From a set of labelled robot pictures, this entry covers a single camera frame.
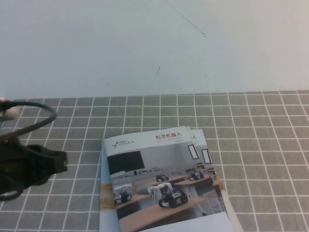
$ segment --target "small robot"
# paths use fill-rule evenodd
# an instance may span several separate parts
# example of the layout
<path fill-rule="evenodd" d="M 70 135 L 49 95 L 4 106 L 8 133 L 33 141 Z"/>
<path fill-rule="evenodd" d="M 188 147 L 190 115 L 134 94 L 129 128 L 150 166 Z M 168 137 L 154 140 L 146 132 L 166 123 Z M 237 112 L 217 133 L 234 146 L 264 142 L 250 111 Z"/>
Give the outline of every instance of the small robot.
<path fill-rule="evenodd" d="M 162 197 L 159 200 L 158 204 L 162 208 L 170 207 L 170 208 L 176 208 L 182 204 L 185 204 L 188 202 L 187 195 L 180 189 L 175 190 L 172 187 L 172 184 L 162 183 L 157 186 L 158 189 L 163 189 Z"/>
<path fill-rule="evenodd" d="M 132 184 L 122 185 L 114 188 L 114 200 L 116 205 L 127 203 L 132 199 L 132 195 L 127 191 L 132 192 Z"/>
<path fill-rule="evenodd" d="M 203 178 L 204 178 L 204 174 L 201 171 L 190 173 L 189 175 L 189 180 L 199 180 Z"/>
<path fill-rule="evenodd" d="M 164 175 L 164 174 L 163 175 L 157 175 L 155 178 L 156 178 L 157 182 L 169 180 L 169 177 Z"/>

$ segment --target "black cable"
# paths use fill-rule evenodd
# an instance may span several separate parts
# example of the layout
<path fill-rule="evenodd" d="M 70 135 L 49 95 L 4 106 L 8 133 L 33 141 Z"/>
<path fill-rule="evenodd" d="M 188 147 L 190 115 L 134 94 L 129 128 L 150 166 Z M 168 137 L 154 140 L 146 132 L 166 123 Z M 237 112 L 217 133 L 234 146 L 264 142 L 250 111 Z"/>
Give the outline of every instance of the black cable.
<path fill-rule="evenodd" d="M 47 110 L 51 113 L 51 115 L 47 119 L 44 119 L 41 122 L 37 122 L 37 123 L 30 125 L 30 126 L 27 126 L 25 128 L 22 128 L 22 129 L 19 129 L 19 130 L 16 130 L 16 131 L 4 134 L 4 135 L 0 135 L 0 142 L 4 142 L 4 141 L 6 141 L 10 138 L 15 138 L 17 136 L 29 133 L 31 131 L 38 129 L 38 128 L 46 126 L 47 124 L 51 123 L 52 121 L 54 121 L 57 118 L 56 112 L 51 107 L 49 107 L 47 105 L 40 104 L 40 103 L 36 103 L 36 102 L 4 101 L 4 102 L 0 102 L 0 105 L 1 105 L 2 109 L 4 109 L 4 110 L 10 109 L 10 108 L 15 107 L 15 106 L 27 105 L 27 106 L 39 107 L 39 108 Z"/>
<path fill-rule="evenodd" d="M 15 187 L 15 193 L 11 194 L 11 195 L 0 195 L 0 201 L 9 201 L 9 200 L 13 200 L 17 197 L 19 197 L 23 191 L 24 191 L 24 185 L 23 182 L 21 182 L 20 180 L 16 179 L 14 176 L 5 173 L 5 172 L 1 172 L 0 173 L 0 177 L 3 177 L 4 179 L 6 179 L 7 181 L 9 181 L 14 187 Z"/>

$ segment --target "floor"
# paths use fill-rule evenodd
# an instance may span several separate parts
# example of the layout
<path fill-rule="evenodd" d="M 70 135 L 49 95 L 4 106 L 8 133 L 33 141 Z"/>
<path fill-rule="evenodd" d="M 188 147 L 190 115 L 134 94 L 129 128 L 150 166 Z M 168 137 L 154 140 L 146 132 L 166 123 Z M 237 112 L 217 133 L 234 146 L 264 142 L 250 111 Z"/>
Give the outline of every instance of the floor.
<path fill-rule="evenodd" d="M 308 231 L 309 91 L 29 101 L 59 118 L 21 142 L 67 151 L 69 171 L 0 203 L 0 232 L 98 231 L 102 139 L 182 125 L 204 130 L 244 231 Z M 46 116 L 24 108 L 0 132 Z"/>

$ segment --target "brochure cover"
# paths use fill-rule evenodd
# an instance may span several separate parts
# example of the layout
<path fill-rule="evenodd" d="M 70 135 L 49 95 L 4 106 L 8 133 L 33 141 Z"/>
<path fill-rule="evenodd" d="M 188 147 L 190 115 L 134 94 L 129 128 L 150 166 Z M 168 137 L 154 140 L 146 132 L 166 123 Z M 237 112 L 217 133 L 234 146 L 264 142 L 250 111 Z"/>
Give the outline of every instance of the brochure cover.
<path fill-rule="evenodd" d="M 178 127 L 105 139 L 100 231 L 188 227 L 234 231 L 203 131 Z"/>

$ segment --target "desk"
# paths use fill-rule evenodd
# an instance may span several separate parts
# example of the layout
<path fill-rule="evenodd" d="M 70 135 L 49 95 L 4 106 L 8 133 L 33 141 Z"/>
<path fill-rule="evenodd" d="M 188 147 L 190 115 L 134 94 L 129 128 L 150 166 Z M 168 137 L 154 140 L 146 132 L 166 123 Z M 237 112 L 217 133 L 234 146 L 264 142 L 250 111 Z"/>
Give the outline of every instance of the desk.
<path fill-rule="evenodd" d="M 138 202 L 138 201 L 146 199 L 146 198 L 149 198 L 149 195 L 133 195 L 132 199 L 130 201 L 123 203 L 123 204 L 116 205 L 116 209 L 120 209 L 124 206 L 127 206 L 129 204 L 132 204 L 134 202 Z"/>
<path fill-rule="evenodd" d="M 126 216 L 119 220 L 121 232 L 135 232 L 148 226 L 154 222 L 164 219 L 168 216 L 181 212 L 182 210 L 193 207 L 206 201 L 205 198 L 189 198 L 188 203 L 180 205 L 176 208 L 161 208 L 154 205 L 146 209 L 140 210 L 134 214 Z"/>
<path fill-rule="evenodd" d="M 180 180 L 180 179 L 187 178 L 187 177 L 188 175 L 179 175 L 179 176 L 171 177 L 169 180 L 166 180 L 166 181 L 161 181 L 161 182 L 153 181 L 153 182 L 147 183 L 146 185 L 157 186 L 158 184 L 172 182 L 172 181 Z"/>
<path fill-rule="evenodd" d="M 194 185 L 194 184 L 196 184 L 196 183 L 198 183 L 198 182 L 201 182 L 201 181 L 204 181 L 204 180 L 207 180 L 207 179 L 209 179 L 209 175 L 208 175 L 208 174 L 205 174 L 203 179 L 198 179 L 198 180 L 184 180 L 184 181 L 175 183 L 174 185 Z"/>
<path fill-rule="evenodd" d="M 212 185 L 213 186 L 219 185 L 219 181 L 218 180 L 214 180 Z"/>
<path fill-rule="evenodd" d="M 194 198 L 197 198 L 199 197 L 198 194 L 197 194 L 197 190 L 196 190 L 196 185 L 202 181 L 205 181 L 205 180 L 208 180 L 209 179 L 209 175 L 205 175 L 203 179 L 199 179 L 199 180 L 185 180 L 185 181 L 182 181 L 182 182 L 178 182 L 176 183 L 175 185 L 180 185 L 180 186 L 183 186 L 184 190 L 185 190 L 185 193 L 187 194 L 187 196 L 191 196 L 191 197 L 194 197 Z M 221 207 L 221 204 L 219 202 L 219 197 L 216 193 L 215 190 L 209 192 L 209 193 L 206 193 L 206 194 L 203 194 L 202 197 L 206 197 L 207 200 L 208 200 L 208 204 L 211 208 L 211 211 L 212 213 L 214 214 L 214 211 L 213 211 L 213 206 L 211 205 L 211 202 L 209 200 L 209 197 L 214 197 L 216 198 L 216 201 L 219 205 L 219 209 L 221 210 L 221 212 L 223 211 L 222 207 Z"/>

